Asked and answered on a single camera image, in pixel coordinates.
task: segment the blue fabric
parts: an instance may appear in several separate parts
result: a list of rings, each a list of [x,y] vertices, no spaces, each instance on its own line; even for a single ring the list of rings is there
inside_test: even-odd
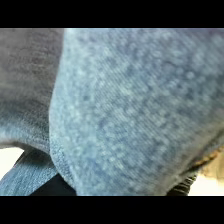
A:
[[[78,195],[165,195],[224,143],[223,34],[221,28],[65,30],[49,108],[50,151],[44,151]],[[1,122],[5,130],[7,119]],[[32,142],[33,133],[27,135]]]

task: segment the blue jeans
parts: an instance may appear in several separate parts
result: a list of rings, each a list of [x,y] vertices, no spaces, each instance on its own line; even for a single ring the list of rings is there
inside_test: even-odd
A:
[[[60,29],[26,32],[33,48],[19,52],[43,58],[0,73],[0,139],[49,156],[19,163],[1,195],[57,172],[78,195],[166,195],[224,143],[223,29],[66,29],[62,54]],[[22,165],[29,190],[30,179],[10,183]]]

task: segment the jeans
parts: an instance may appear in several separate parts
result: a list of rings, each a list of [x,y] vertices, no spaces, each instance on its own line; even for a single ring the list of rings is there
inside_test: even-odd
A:
[[[77,195],[166,195],[224,143],[224,29],[25,32],[29,61],[0,66],[0,139],[48,162],[18,163],[1,195],[28,195],[57,172]],[[21,181],[19,166],[38,178]]]

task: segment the light blue denim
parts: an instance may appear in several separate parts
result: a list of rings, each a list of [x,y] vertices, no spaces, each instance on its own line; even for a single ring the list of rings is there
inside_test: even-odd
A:
[[[60,40],[58,32],[54,40]],[[49,63],[42,67],[45,76],[31,78],[29,91],[23,92],[22,73],[10,85],[3,76],[0,85],[2,142],[50,153],[49,169],[33,167],[41,173],[36,188],[43,176],[47,181],[59,172],[78,195],[165,195],[224,143],[224,29],[69,28],[63,43],[58,71],[49,72],[57,68],[57,56],[51,69]],[[46,85],[54,73],[56,82]],[[1,88],[17,104],[7,108]],[[1,195],[35,189],[25,189],[26,179],[24,190],[17,184],[10,191],[9,181],[10,172],[0,182]]]

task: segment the clothing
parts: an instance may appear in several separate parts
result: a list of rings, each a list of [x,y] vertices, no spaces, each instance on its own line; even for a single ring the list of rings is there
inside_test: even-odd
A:
[[[50,154],[46,179],[58,172],[77,195],[166,195],[224,143],[224,29],[69,28],[61,58],[63,31],[49,30],[16,30],[25,53],[0,31],[5,61],[29,56],[0,62],[0,139]],[[38,52],[50,53],[33,64]],[[10,178],[0,194],[27,195]]]

